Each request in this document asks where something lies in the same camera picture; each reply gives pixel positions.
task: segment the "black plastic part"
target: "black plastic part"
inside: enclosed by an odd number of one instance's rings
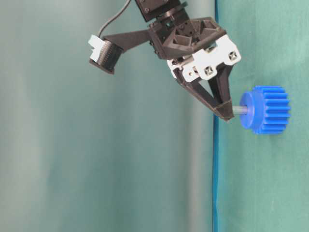
[[[179,0],[135,0],[146,22],[180,5]]]
[[[112,41],[115,45],[122,48],[123,53],[149,41],[148,30],[121,33],[116,35],[103,36],[105,40]]]
[[[90,63],[107,73],[114,73],[114,67],[120,55],[146,41],[150,41],[160,59],[181,62],[183,57],[192,55],[200,49],[206,49],[226,34],[211,17],[190,19],[185,6],[179,0],[135,0],[145,21],[156,21],[149,29],[129,33],[104,36],[108,43],[103,48],[98,63]],[[175,69],[177,82],[206,107],[223,120],[234,117],[229,91],[228,77],[233,66],[221,64],[218,74],[209,80],[212,95],[200,84],[201,79],[186,82],[182,71]]]

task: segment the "green cloth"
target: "green cloth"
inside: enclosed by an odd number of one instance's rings
[[[1,232],[211,230],[211,112],[148,43],[115,76],[88,64],[90,35],[124,3],[1,3]],[[132,1],[105,33],[146,28]]]
[[[219,231],[308,231],[308,1],[218,3],[220,24],[242,54],[230,76],[233,104],[255,85],[280,85],[292,108],[279,136],[254,135],[238,117],[220,121]]]

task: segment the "blue gear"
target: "blue gear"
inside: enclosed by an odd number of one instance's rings
[[[248,112],[240,116],[241,123],[255,134],[281,134],[290,117],[289,102],[280,86],[256,86],[242,95],[240,105]]]

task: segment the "black cable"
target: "black cable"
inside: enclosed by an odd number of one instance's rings
[[[125,5],[123,6],[123,8],[121,8],[121,10],[112,18],[110,18],[100,29],[100,31],[98,32],[98,37],[101,37],[102,32],[105,30],[105,28],[112,23],[116,18],[118,18],[125,10],[126,8],[129,6],[129,4],[131,3],[131,0],[127,0]]]

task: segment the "metal rod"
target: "metal rod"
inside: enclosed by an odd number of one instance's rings
[[[248,113],[247,106],[233,106],[233,113],[235,115],[246,115]]]

